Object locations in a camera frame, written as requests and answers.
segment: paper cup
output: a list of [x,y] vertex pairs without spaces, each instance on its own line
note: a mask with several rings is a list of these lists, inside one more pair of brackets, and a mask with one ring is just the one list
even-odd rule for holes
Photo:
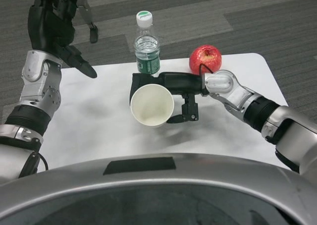
[[160,127],[171,117],[174,99],[168,89],[149,84],[139,88],[131,99],[131,112],[136,120],[149,127]]

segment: white table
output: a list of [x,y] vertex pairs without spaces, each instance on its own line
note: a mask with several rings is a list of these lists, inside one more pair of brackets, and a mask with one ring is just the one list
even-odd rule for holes
[[[229,114],[211,97],[196,96],[199,121],[147,128],[130,112],[129,94],[135,62],[94,67],[91,79],[63,69],[61,106],[44,135],[41,153],[51,169],[89,160],[151,153],[206,153],[241,157],[285,167],[275,146]],[[223,56],[221,69],[280,105],[287,105],[265,59],[258,54]],[[189,72],[188,59],[162,60],[161,71]],[[184,100],[174,96],[174,114]]]

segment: apple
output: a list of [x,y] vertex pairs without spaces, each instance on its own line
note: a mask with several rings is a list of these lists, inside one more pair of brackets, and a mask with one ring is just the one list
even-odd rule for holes
[[[205,64],[212,72],[221,67],[221,53],[212,45],[202,45],[196,48],[189,58],[189,67],[193,74],[199,75],[200,64]],[[202,66],[202,73],[209,72],[206,67]]]

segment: white bottle cap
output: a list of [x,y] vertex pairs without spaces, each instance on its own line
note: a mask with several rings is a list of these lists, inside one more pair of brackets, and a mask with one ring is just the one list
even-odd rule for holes
[[151,12],[140,11],[137,13],[137,23],[141,28],[149,28],[153,23],[153,16]]

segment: cable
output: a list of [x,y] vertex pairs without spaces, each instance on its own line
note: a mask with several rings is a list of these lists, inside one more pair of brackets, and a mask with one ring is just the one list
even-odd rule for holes
[[45,160],[45,158],[38,152],[40,158],[42,159],[44,165],[45,165],[45,170],[49,170],[49,164],[48,162]]
[[206,66],[205,64],[201,63],[199,65],[199,75],[202,76],[202,66],[204,66],[211,74],[213,74],[213,71],[210,70],[210,68],[208,66]]

